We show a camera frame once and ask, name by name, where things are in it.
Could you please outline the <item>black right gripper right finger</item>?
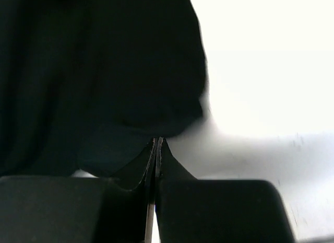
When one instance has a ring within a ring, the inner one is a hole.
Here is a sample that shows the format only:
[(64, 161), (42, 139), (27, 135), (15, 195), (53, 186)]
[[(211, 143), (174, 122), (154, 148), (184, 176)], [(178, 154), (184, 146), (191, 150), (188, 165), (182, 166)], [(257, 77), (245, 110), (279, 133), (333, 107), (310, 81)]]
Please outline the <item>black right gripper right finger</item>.
[(199, 180), (159, 138), (156, 215), (162, 242), (294, 242), (281, 196), (265, 180)]

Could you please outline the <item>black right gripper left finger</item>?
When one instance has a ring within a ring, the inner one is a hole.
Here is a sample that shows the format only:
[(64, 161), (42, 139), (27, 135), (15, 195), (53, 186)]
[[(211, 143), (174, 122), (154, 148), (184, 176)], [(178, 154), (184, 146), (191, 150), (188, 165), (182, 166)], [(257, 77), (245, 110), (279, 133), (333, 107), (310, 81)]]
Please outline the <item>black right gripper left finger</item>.
[(1, 242), (151, 242), (156, 143), (116, 178), (1, 178)]

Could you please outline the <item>black t shirt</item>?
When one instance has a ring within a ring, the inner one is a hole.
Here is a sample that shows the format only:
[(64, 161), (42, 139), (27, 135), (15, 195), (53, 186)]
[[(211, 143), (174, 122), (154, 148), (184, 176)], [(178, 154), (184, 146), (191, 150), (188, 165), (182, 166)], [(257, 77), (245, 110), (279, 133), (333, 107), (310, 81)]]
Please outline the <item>black t shirt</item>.
[(204, 117), (190, 0), (1, 0), (1, 175), (109, 177)]

